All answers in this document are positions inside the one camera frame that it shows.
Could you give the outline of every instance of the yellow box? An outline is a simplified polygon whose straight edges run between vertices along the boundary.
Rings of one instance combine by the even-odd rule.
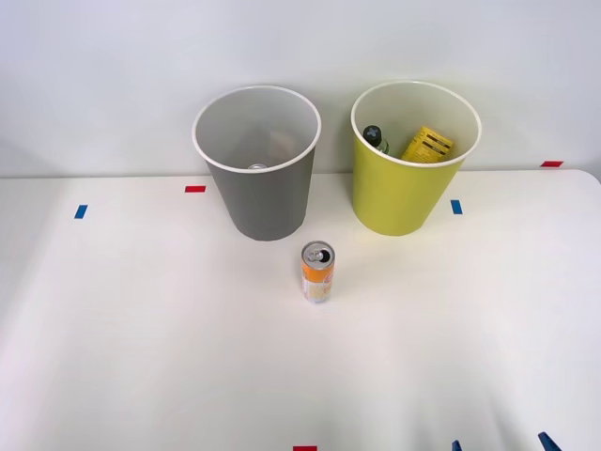
[[[432,129],[422,127],[411,140],[401,160],[413,163],[439,163],[452,148],[453,141]]]

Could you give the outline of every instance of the orange can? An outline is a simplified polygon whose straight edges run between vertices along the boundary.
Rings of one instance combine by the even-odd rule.
[[[300,257],[304,297],[312,303],[327,301],[336,257],[333,248],[324,241],[311,241],[302,248]]]

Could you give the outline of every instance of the bin rim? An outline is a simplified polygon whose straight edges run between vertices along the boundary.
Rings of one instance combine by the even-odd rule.
[[[288,160],[287,162],[278,164],[276,166],[272,166],[272,167],[266,167],[264,169],[241,169],[238,167],[233,167],[233,166],[228,166],[226,164],[223,163],[218,163],[215,160],[213,160],[212,158],[210,158],[203,149],[200,148],[200,145],[198,144],[198,142],[196,141],[196,128],[198,127],[198,122],[200,121],[200,118],[202,117],[202,115],[207,111],[208,108],[210,108],[213,104],[217,103],[218,101],[225,99],[226,97],[229,97],[231,95],[234,95],[240,91],[247,91],[247,90],[251,90],[251,89],[266,89],[266,90],[275,90],[275,91],[284,91],[287,92],[288,94],[292,94],[296,97],[298,97],[299,99],[301,99],[302,101],[304,101],[307,105],[309,105],[309,107],[311,107],[311,109],[313,110],[313,112],[316,115],[316,119],[317,119],[317,131],[316,131],[316,135],[313,138],[313,141],[311,142],[311,144],[309,145],[308,148],[306,148],[303,152],[301,152],[299,155],[297,155],[296,157],[294,157],[291,160]],[[319,112],[317,111],[317,108],[315,105],[313,105],[313,103],[307,99],[306,97],[304,97],[303,95],[299,94],[296,91],[293,91],[292,89],[288,89],[286,87],[281,87],[281,86],[273,86],[273,85],[253,85],[253,86],[243,86],[243,87],[238,87],[236,89],[232,89],[230,91],[224,92],[223,94],[220,94],[219,96],[213,98],[213,100],[211,100],[209,103],[207,103],[198,113],[198,115],[196,115],[196,119],[194,120],[194,123],[192,125],[192,140],[194,142],[194,147],[196,148],[196,150],[198,151],[198,153],[200,153],[200,156],[203,157],[205,159],[205,161],[213,164],[214,166],[217,166],[225,171],[228,172],[236,172],[239,174],[265,174],[267,172],[274,172],[274,171],[278,171],[280,169],[284,169],[285,167],[288,167],[300,160],[302,160],[307,154],[309,154],[316,146],[317,144],[317,140],[319,139],[319,135],[321,135],[321,116],[319,115]]]
[[[474,143],[471,146],[471,148],[468,149],[468,151],[466,151],[465,153],[463,153],[463,155],[459,155],[458,157],[453,158],[452,160],[449,160],[447,162],[440,162],[440,163],[413,163],[413,162],[406,162],[404,160],[401,160],[400,158],[391,157],[390,155],[386,155],[385,153],[382,153],[379,150],[373,148],[365,140],[365,138],[363,138],[363,135],[362,135],[361,132],[359,132],[359,129],[357,128],[357,123],[355,122],[355,112],[357,111],[357,106],[359,105],[359,103],[361,103],[361,101],[363,100],[363,98],[365,96],[367,96],[368,94],[370,94],[372,91],[380,89],[380,88],[382,88],[384,86],[390,86],[390,85],[408,85],[408,84],[424,85],[424,86],[434,87],[435,89],[439,89],[441,91],[446,92],[447,94],[452,95],[453,97],[455,97],[459,101],[463,102],[468,107],[468,109],[471,111],[471,113],[475,117],[476,123],[478,124],[478,135],[476,136],[476,140],[474,141]],[[460,163],[463,160],[465,160],[466,158],[468,158],[468,156],[478,146],[478,143],[480,143],[480,138],[482,137],[482,121],[480,120],[480,116],[478,115],[478,112],[476,112],[475,108],[473,106],[471,106],[471,104],[468,101],[466,101],[459,94],[453,92],[451,89],[448,89],[448,88],[440,86],[440,85],[436,85],[434,83],[422,82],[420,80],[395,80],[395,81],[392,81],[392,82],[385,82],[385,83],[381,83],[379,85],[370,87],[365,92],[363,92],[361,94],[361,96],[359,96],[359,98],[357,100],[355,100],[355,103],[353,103],[353,108],[350,111],[350,123],[351,123],[351,125],[353,127],[353,131],[355,132],[355,136],[358,137],[361,140],[361,142],[363,143],[364,146],[366,146],[372,152],[374,152],[376,155],[378,155],[378,157],[385,158],[386,160],[388,160],[390,162],[393,162],[393,163],[396,163],[396,164],[400,164],[402,166],[435,168],[435,167],[444,167],[444,166],[450,166],[451,164]]]

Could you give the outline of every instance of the trash bin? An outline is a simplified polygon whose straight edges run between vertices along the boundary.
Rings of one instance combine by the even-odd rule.
[[[236,89],[198,114],[194,144],[240,232],[273,241],[301,226],[320,132],[313,104],[277,86]]]
[[[353,209],[365,226],[382,235],[406,235],[422,226],[482,133],[480,118],[467,101],[442,86],[416,81],[368,89],[355,101],[350,120],[355,134]],[[389,155],[363,139],[369,125],[381,128]],[[422,126],[455,142],[445,161],[395,158]]]

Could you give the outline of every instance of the white wall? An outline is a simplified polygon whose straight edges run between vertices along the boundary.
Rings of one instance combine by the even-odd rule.
[[[354,99],[416,78],[479,110],[464,167],[599,177],[600,20],[594,0],[5,0],[0,176],[205,174],[195,114],[263,83],[321,112],[316,171],[349,170]]]

